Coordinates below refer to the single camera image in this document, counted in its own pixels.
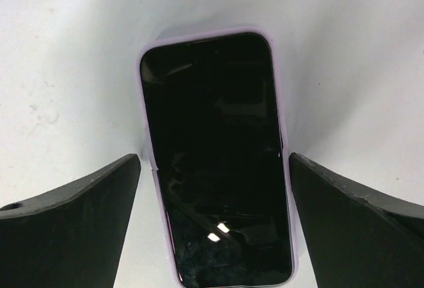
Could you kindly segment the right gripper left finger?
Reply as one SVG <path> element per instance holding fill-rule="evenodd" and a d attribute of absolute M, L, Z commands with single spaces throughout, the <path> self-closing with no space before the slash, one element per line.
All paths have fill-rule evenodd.
<path fill-rule="evenodd" d="M 1 286 L 113 287 L 139 177 L 127 154 L 1 207 Z"/>

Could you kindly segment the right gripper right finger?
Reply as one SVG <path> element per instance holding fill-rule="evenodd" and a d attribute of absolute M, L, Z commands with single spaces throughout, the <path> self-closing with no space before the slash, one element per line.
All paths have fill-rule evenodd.
<path fill-rule="evenodd" d="M 289 156 L 318 287 L 422 287 L 423 206 Z"/>

